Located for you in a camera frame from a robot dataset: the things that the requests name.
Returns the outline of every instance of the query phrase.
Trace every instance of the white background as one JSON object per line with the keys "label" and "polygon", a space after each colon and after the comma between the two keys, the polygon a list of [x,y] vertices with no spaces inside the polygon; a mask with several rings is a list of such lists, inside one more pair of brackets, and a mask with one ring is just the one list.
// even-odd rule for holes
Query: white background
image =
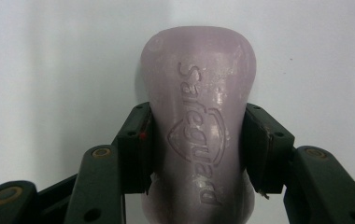
{"label": "white background", "polygon": [[[139,58],[180,25],[236,30],[257,56],[251,103],[331,151],[355,179],[355,1],[0,1],[0,184],[74,174],[146,102]],[[147,223],[139,196],[128,223]],[[249,223],[288,223],[281,196]]]}

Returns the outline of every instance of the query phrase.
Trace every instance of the white surface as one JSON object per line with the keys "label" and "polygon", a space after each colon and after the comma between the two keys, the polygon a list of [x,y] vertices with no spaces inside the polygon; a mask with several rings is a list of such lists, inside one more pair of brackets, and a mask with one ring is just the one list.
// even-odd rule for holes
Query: white surface
{"label": "white surface", "polygon": [[[355,1],[0,1],[0,184],[43,189],[147,100],[139,57],[179,25],[236,30],[258,61],[249,101],[355,179]],[[130,196],[128,223],[147,223]],[[249,223],[287,223],[281,196]]]}

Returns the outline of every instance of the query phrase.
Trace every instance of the purple soap bar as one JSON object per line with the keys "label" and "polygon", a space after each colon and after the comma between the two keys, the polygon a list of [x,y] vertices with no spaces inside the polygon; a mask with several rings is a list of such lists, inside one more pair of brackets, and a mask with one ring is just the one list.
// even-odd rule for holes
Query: purple soap bar
{"label": "purple soap bar", "polygon": [[245,223],[254,195],[239,139],[256,73],[245,37],[218,27],[159,32],[142,73],[156,123],[154,174],[142,196],[150,223]]}

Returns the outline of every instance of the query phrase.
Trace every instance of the soap bar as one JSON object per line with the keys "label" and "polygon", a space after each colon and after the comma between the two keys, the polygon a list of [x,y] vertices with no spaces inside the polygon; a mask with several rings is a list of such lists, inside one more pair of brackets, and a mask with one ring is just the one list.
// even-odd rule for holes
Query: soap bar
{"label": "soap bar", "polygon": [[239,140],[256,73],[239,33],[208,26],[159,32],[141,71],[155,119],[154,173],[142,206],[150,223],[245,223],[253,188]]}

